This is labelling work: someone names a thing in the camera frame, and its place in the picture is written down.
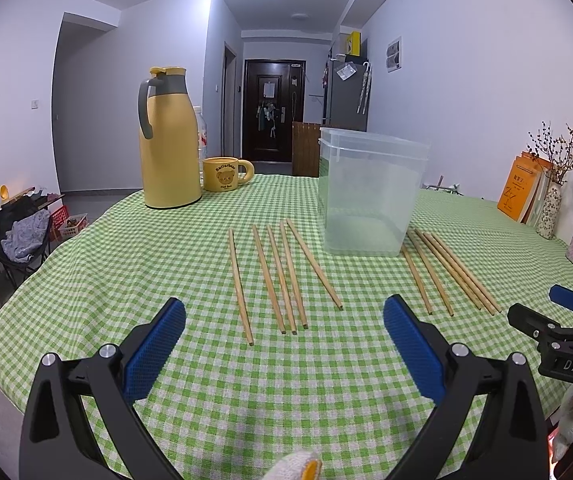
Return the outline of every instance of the white basket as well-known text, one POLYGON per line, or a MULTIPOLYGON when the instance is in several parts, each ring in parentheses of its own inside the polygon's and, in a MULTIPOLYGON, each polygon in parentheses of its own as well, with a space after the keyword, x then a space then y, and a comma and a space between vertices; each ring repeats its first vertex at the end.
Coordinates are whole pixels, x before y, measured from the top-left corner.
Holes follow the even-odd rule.
POLYGON ((75 235, 79 234, 88 225, 86 214, 83 215, 72 215, 66 219, 59 231, 62 240, 68 240, 68 238, 73 238, 75 235), (75 225, 68 227, 69 220, 74 220, 75 225))

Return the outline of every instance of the mug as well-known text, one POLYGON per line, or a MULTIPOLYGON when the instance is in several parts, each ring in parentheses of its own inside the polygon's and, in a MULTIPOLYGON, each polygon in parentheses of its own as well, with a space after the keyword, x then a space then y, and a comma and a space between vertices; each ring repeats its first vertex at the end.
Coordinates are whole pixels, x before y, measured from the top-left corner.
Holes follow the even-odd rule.
POLYGON ((204 190, 212 192, 233 191, 239 184, 250 182, 255 176, 255 168, 248 160, 232 156, 207 158, 203 162, 204 190), (246 176, 239 177, 239 166, 247 170, 246 176))

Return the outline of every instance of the thermos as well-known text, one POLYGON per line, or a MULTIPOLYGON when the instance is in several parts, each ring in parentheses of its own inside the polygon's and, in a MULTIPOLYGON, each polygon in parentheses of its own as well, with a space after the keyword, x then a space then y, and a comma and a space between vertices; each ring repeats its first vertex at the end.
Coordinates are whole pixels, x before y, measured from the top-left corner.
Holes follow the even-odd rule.
POLYGON ((142 82, 138 95, 144 202, 152 209, 174 209, 202 196, 198 121, 186 91, 186 69, 150 72, 153 77, 142 82))

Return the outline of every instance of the chopstick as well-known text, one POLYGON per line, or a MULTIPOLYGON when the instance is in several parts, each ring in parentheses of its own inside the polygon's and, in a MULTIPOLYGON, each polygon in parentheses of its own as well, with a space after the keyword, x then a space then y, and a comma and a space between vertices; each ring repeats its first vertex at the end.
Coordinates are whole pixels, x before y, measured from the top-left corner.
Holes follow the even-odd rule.
POLYGON ((229 229, 229 249, 231 251, 231 267, 233 267, 233 282, 235 283, 235 292, 238 296, 238 306, 240 308, 240 317, 242 318, 242 325, 244 326, 244 333, 250 346, 254 345, 253 334, 250 331, 249 313, 246 309, 246 301, 244 300, 244 291, 242 290, 242 280, 240 279, 240 268, 238 267, 238 257, 235 251, 235 238, 233 229, 229 229))
POLYGON ((438 241, 438 243, 444 248, 444 250, 446 252, 448 252, 452 259, 455 260, 455 263, 457 263, 460 267, 461 270, 463 270, 464 272, 466 272, 466 274, 468 275, 468 277, 471 279, 471 281, 473 283, 475 283, 475 285, 477 285, 477 288, 479 288, 479 290, 481 291, 481 293, 487 298, 487 300, 490 301, 490 303, 493 305, 493 307, 495 308, 496 311, 498 312, 502 312, 502 308, 499 306, 499 304, 497 303, 497 301, 495 301, 495 299, 493 298, 493 296, 491 295, 491 293, 489 292, 489 289, 487 289, 484 285, 481 284, 481 282, 474 276, 474 274, 468 269, 468 267, 466 267, 464 265, 464 263, 462 263, 462 261, 460 260, 460 258, 458 258, 457 254, 455 254, 447 245, 446 243, 444 243, 444 240, 442 240, 442 238, 440 238, 438 235, 433 234, 433 238, 435 238, 435 240, 438 241))
POLYGON ((280 231, 282 233, 282 243, 284 244, 284 253, 286 254, 286 265, 288 266, 288 272, 291 276, 291 286, 293 287, 295 304, 297 305, 297 310, 300 312, 301 325, 305 329, 308 329, 309 322, 306 319, 304 304, 301 300, 300 285, 297 282, 297 274, 295 274, 295 266, 293 264, 293 257, 291 256, 291 248, 289 247, 288 244, 288 238, 286 237, 286 228, 284 227, 284 222, 280 222, 280 231))
POLYGON ((301 237, 301 235, 297 232, 297 229, 295 228, 295 225, 293 225, 293 222, 291 220, 289 220, 288 218, 286 219, 286 223, 288 224, 288 226, 291 228, 291 231, 293 232, 293 236, 295 236, 295 239, 297 240, 297 242, 300 244, 301 250, 304 251, 304 254, 306 255, 306 257, 309 260, 309 263, 311 264, 311 266, 313 267, 313 270, 315 270, 317 277, 319 278, 319 280, 322 282, 322 285, 324 285, 324 287, 326 288, 326 290, 329 293, 329 296, 331 297, 331 299, 333 300, 333 302, 337 305, 337 308, 340 310, 343 310, 342 307, 342 301, 340 300, 340 298, 337 296, 337 293, 335 292, 335 289, 333 288, 333 286, 330 284, 329 280, 327 279, 326 275, 324 275, 324 271, 321 269, 321 267, 319 266, 319 264, 315 261, 315 257, 313 257, 313 253, 311 253, 311 250, 307 247, 306 243, 304 242, 303 238, 301 237))
POLYGON ((448 300, 448 296, 446 295, 446 291, 444 290, 444 287, 442 286, 442 282, 440 282, 440 278, 435 273, 435 269, 433 268, 433 265, 431 264, 429 259, 426 257, 426 254, 422 250, 422 247, 420 247, 420 244, 417 243, 415 240, 413 240, 413 238, 410 235, 410 232, 408 232, 407 235, 409 235, 410 242, 413 244, 413 247, 415 247, 417 254, 419 254, 419 257, 424 262, 424 266, 426 267, 426 270, 428 270, 428 273, 431 275, 431 279, 433 280, 433 283, 435 283, 435 287, 437 288, 437 291, 440 293, 440 296, 442 297, 442 301, 444 301, 444 305, 446 306, 448 313, 450 314, 451 317, 453 317, 455 315, 455 313, 453 312, 453 307, 451 306, 451 302, 448 300))
POLYGON ((262 266, 262 273, 264 274, 264 281, 266 282, 266 289, 268 290, 268 297, 271 299, 271 304, 273 305, 273 312, 276 313, 276 318, 278 319, 278 328, 280 332, 286 334, 286 329, 284 328, 284 318, 282 317, 282 312, 280 311, 280 304, 278 303, 278 296, 276 295, 276 289, 273 286, 273 280, 271 278, 271 273, 268 271, 268 265, 266 265, 266 256, 264 255, 264 248, 262 247, 262 240, 260 240, 260 233, 255 225, 251 226, 253 230, 253 238, 255 239, 255 246, 258 248, 258 257, 260 258, 260 266, 262 266))
POLYGON ((266 230, 268 231, 268 239, 271 241, 273 258, 275 259, 276 267, 278 268, 278 277, 280 279, 282 297, 284 298, 284 306, 286 307, 286 316, 288 317, 288 322, 291 326, 291 332, 293 332, 293 334, 297 334, 297 326, 295 324, 295 317, 293 316, 293 307, 291 306, 291 297, 289 296, 288 288, 286 286, 286 278, 284 277, 284 269, 282 269, 282 262, 280 261, 280 253, 278 251, 278 245, 276 244, 276 238, 273 236, 273 231, 271 230, 270 225, 266 226, 266 230))
POLYGON ((451 257, 451 255, 447 251, 444 250, 444 248, 440 245, 440 243, 437 240, 435 240, 435 238, 433 238, 433 235, 431 235, 429 233, 425 233, 425 235, 426 235, 426 238, 431 240, 431 242, 433 243, 433 246, 438 251, 440 251, 440 253, 442 253, 442 256, 444 256, 444 258, 446 258, 446 260, 453 266, 453 268, 455 269, 455 272, 460 274, 460 277, 464 280, 464 282, 466 282, 466 284, 469 286, 469 288, 473 291, 473 294, 475 294, 477 296, 477 298, 481 301, 482 305, 484 305, 484 308, 489 311, 489 314, 491 316, 495 316, 495 308, 490 303, 490 301, 487 300, 486 297, 482 294, 481 290, 479 290, 479 288, 477 288, 475 283, 473 283, 473 280, 471 280, 468 277, 466 272, 464 272, 462 270, 462 268, 451 257))
POLYGON ((404 254, 404 258, 406 259, 407 264, 409 264, 410 273, 413 274, 413 279, 415 279, 415 284, 417 285, 419 293, 422 296, 422 300, 424 301, 424 306, 426 307, 426 311, 429 314, 432 314, 433 307, 431 307, 431 304, 428 302, 428 297, 426 296, 424 283, 422 283, 422 278, 420 278, 420 275, 417 272, 417 269, 415 268, 415 264, 413 263, 413 259, 410 257, 409 250, 407 250, 406 246, 404 245, 404 242, 402 242, 401 250, 402 254, 404 254))
POLYGON ((433 246, 431 241, 425 237, 423 232, 420 231, 419 229, 415 229, 415 234, 419 236, 419 239, 422 240, 425 243, 426 247, 428 247, 429 250, 435 255, 435 257, 439 260, 444 269, 447 270, 447 272, 451 275, 451 277, 455 280, 455 282, 458 285, 460 285, 461 290, 463 290, 464 294, 466 294, 469 297, 469 299, 473 301, 473 304, 477 307, 477 309, 483 310, 484 306, 481 304, 481 301, 477 298, 477 296, 475 296, 475 294, 473 294, 471 288, 466 283, 464 283, 464 280, 461 279, 460 275, 457 272, 455 272, 455 269, 451 266, 449 262, 446 261, 444 256, 442 256, 442 254, 433 246))

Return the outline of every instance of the blue gripper pad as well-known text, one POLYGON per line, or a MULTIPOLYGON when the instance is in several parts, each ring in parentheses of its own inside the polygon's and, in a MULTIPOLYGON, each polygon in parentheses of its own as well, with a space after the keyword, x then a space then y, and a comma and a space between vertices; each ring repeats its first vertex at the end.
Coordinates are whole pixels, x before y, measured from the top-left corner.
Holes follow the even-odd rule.
POLYGON ((446 393, 444 369, 425 337, 401 303, 391 297, 384 303, 384 326, 404 360, 420 394, 439 404, 446 393))
POLYGON ((124 399, 133 403, 148 397, 185 326, 184 304, 175 300, 124 367, 124 399))
POLYGON ((573 290, 565 286, 553 285, 549 291, 549 298, 553 303, 573 311, 573 290))

